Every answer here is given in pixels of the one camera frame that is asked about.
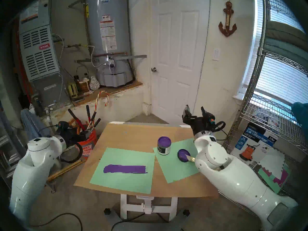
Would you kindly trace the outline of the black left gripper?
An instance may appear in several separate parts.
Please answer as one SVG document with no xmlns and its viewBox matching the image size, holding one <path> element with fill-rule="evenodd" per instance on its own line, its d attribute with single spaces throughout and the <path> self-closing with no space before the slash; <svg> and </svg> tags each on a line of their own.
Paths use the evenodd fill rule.
<svg viewBox="0 0 308 231">
<path fill-rule="evenodd" d="M 80 134 L 77 134 L 77 128 L 67 128 L 64 130 L 64 141 L 66 144 L 75 144 L 77 142 L 82 142 L 83 137 L 89 138 L 91 135 L 91 130 L 84 130 Z"/>
</svg>

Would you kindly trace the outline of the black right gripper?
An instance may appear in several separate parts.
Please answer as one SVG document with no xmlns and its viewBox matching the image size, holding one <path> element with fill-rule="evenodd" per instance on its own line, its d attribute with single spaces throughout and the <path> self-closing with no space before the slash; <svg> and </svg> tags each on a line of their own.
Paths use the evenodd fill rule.
<svg viewBox="0 0 308 231">
<path fill-rule="evenodd" d="M 212 134 L 216 127 L 215 116 L 209 116 L 204 107 L 201 107 L 201 113 L 202 117 L 192 116 L 188 105 L 183 110 L 183 123 L 191 127 L 194 138 Z"/>
</svg>

